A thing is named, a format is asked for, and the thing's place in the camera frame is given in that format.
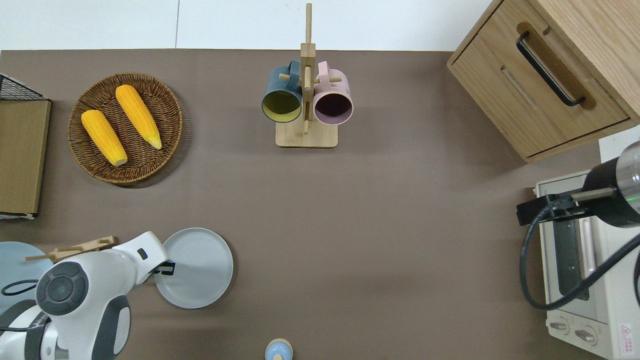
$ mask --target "round woven tray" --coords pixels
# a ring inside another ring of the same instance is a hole
[[[142,139],[116,100],[116,87],[133,86],[151,112],[162,141],[156,149]],[[86,110],[100,110],[127,153],[127,163],[113,166],[95,146],[80,117]],[[182,109],[173,92],[160,80],[145,74],[115,74],[85,91],[69,118],[68,140],[80,166],[96,179],[132,184],[160,170],[173,156],[182,136]]]

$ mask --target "brown tabletop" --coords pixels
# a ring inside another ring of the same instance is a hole
[[[175,307],[153,279],[128,295],[119,359],[595,359],[548,335],[518,282],[515,205],[537,181],[599,162],[597,143],[525,165],[449,74],[450,53],[318,51],[349,78],[355,112],[334,149],[282,149],[260,109],[297,51],[3,51],[0,72],[53,100],[40,216],[0,240],[47,252],[205,227],[236,262],[225,296]],[[185,134],[148,186],[100,182],[67,122],[100,79],[143,72],[179,97]],[[540,251],[531,254],[540,266]],[[540,294],[540,271],[536,269]]]

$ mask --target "white wall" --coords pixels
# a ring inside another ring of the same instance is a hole
[[[299,49],[304,0],[0,0],[0,50]],[[318,49],[452,51],[491,0],[315,0]]]

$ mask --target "mug handle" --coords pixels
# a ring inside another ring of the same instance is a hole
[[[287,80],[286,88],[290,91],[296,91],[298,79],[300,78],[300,61],[291,60],[289,63],[289,80]]]
[[[329,82],[329,64],[326,61],[318,63],[318,79],[320,79],[320,90],[331,90],[331,83]]]

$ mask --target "oven knob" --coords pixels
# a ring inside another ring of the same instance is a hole
[[[562,316],[554,321],[547,320],[547,326],[549,326],[551,329],[562,332],[564,335],[567,335],[569,333],[569,323]]]
[[[592,346],[595,346],[598,343],[596,332],[590,326],[585,326],[583,330],[576,330],[575,335]]]
[[[552,322],[549,323],[549,327],[557,330],[566,330],[566,324],[561,322]]]

